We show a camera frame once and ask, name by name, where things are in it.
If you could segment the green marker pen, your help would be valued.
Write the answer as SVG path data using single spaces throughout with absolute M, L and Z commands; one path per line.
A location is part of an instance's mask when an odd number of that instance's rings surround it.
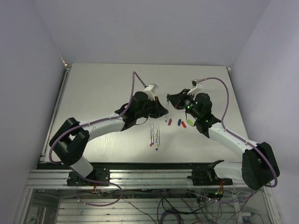
M 166 105 L 165 105 L 165 108 L 167 109 L 167 111 L 168 111 L 168 106 L 169 106 L 169 100 L 168 100 L 168 98 L 166 99 Z M 168 114 L 165 114 L 165 118 L 164 118 L 164 121 L 165 122 L 167 122 L 167 116 L 168 116 Z

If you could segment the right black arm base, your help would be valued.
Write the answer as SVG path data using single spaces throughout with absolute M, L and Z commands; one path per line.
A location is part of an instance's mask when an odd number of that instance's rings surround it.
M 223 162 L 224 160 L 217 160 L 206 164 L 203 168 L 193 169 L 191 175 L 187 176 L 187 179 L 192 180 L 193 186 L 233 185 L 232 179 L 219 178 L 215 173 L 215 166 Z

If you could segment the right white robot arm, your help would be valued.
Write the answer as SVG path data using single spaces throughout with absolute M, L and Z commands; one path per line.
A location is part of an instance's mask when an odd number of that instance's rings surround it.
M 266 142 L 256 143 L 227 129 L 221 120 L 212 114 L 212 101 L 206 93 L 195 97 L 188 95 L 188 89 L 178 94 L 168 95 L 167 99 L 177 110 L 184 110 L 195 118 L 196 129 L 241 158 L 241 162 L 218 160 L 206 173 L 207 181 L 215 185 L 222 179 L 243 181 L 250 189 L 258 190 L 270 182 L 278 183 L 280 171 L 272 147 Z

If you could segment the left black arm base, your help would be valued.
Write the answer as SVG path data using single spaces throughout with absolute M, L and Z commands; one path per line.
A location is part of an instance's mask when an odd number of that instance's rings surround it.
M 67 186 L 108 186 L 110 181 L 110 172 L 103 167 L 94 169 L 86 179 L 80 177 L 77 172 L 71 171 L 67 179 Z

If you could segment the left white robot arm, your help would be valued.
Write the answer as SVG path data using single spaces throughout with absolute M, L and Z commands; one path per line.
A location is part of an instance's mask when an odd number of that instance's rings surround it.
M 157 119 L 166 114 L 168 110 L 161 105 L 158 97 L 151 100 L 145 92 L 138 91 L 110 117 L 85 124 L 74 117 L 67 119 L 52 137 L 49 146 L 65 166 L 79 174 L 78 179 L 84 185 L 91 185 L 96 171 L 83 156 L 88 142 L 108 133 L 125 131 L 135 126 L 140 118 Z

